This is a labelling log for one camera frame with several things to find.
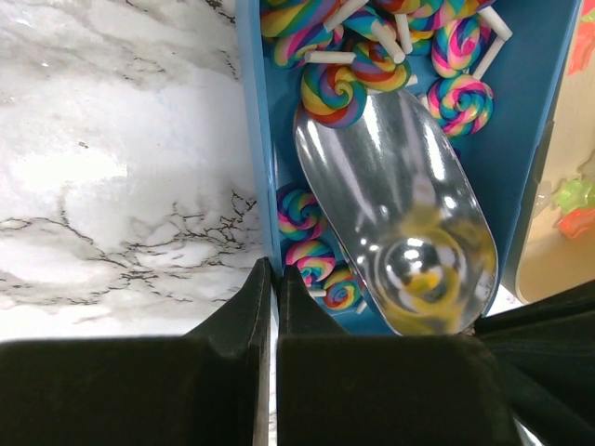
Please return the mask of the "silver metal scoop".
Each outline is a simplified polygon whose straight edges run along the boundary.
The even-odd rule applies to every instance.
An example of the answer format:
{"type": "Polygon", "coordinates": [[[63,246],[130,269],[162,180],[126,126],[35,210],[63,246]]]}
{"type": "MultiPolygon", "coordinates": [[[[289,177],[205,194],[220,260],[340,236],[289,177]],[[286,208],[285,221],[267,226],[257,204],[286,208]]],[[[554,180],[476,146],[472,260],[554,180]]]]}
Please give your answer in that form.
{"type": "Polygon", "coordinates": [[[340,129],[298,109],[294,135],[304,176],[391,330],[468,330],[496,294],[496,244],[427,108],[406,90],[381,93],[340,129]]]}

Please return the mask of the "blue tray of striped candies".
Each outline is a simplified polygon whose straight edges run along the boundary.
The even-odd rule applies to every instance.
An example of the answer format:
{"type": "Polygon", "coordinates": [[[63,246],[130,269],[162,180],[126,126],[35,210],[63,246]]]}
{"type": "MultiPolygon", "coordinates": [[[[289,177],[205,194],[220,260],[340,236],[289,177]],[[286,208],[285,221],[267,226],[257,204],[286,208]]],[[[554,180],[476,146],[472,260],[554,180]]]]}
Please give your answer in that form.
{"type": "MultiPolygon", "coordinates": [[[[446,136],[494,237],[498,259],[497,287],[522,211],[525,184],[560,80],[578,9],[576,1],[497,2],[496,13],[511,27],[512,36],[486,75],[478,79],[494,92],[492,116],[477,133],[446,136]]],[[[273,12],[273,7],[262,1],[240,1],[236,5],[258,206],[264,216],[264,244],[275,269],[283,272],[290,267],[298,270],[295,266],[287,266],[284,257],[287,250],[299,242],[286,239],[279,231],[277,190],[289,184],[312,190],[298,159],[294,135],[296,111],[304,109],[300,83],[306,65],[287,71],[274,67],[272,52],[261,32],[264,20],[273,12]]],[[[348,47],[357,54],[348,67],[364,84],[363,76],[371,66],[366,46],[360,41],[349,41],[348,47]]],[[[442,78],[426,58],[410,57],[405,62],[417,81],[392,92],[410,92],[429,111],[427,94],[442,78]]],[[[391,93],[365,87],[367,100],[377,94],[391,93]]],[[[335,267],[348,266],[364,286],[364,301],[356,308],[328,312],[348,329],[362,333],[394,333],[374,306],[326,216],[325,219],[326,230],[315,239],[333,249],[335,267]]]]}

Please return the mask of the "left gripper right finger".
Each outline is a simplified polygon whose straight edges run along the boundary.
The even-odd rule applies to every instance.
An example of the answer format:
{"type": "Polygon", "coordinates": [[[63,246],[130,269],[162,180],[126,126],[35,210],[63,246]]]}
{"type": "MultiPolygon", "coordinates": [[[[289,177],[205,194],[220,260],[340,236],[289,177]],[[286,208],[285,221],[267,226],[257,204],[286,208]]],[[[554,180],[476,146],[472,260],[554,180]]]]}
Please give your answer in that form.
{"type": "Polygon", "coordinates": [[[468,335],[354,335],[288,268],[277,295],[281,445],[517,445],[496,360],[468,335]]]}

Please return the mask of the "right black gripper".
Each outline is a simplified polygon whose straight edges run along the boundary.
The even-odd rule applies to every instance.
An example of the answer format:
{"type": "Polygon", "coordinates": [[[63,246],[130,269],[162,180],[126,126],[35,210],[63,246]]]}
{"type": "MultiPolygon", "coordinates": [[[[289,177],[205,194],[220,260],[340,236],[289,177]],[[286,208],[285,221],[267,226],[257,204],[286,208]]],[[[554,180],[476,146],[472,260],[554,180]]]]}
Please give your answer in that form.
{"type": "Polygon", "coordinates": [[[594,284],[482,318],[515,417],[545,445],[594,442],[594,284]]]}

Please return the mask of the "beige tray of gummy candies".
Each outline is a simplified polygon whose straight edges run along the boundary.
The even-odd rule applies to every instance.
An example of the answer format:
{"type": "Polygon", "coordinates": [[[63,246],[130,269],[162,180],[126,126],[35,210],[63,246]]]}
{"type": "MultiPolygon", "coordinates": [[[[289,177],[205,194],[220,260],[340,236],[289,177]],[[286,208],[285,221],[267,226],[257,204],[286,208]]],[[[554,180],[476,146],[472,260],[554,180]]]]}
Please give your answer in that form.
{"type": "Polygon", "coordinates": [[[594,278],[594,4],[582,3],[540,150],[535,208],[515,294],[533,303],[594,278]]]}

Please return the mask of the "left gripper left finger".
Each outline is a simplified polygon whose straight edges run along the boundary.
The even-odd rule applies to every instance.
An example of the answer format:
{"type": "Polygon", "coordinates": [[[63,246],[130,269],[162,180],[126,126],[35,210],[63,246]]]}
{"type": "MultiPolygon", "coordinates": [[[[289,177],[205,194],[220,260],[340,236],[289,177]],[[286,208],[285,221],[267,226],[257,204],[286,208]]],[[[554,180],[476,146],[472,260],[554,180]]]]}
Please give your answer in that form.
{"type": "Polygon", "coordinates": [[[271,265],[183,335],[1,346],[5,445],[268,443],[271,265]]]}

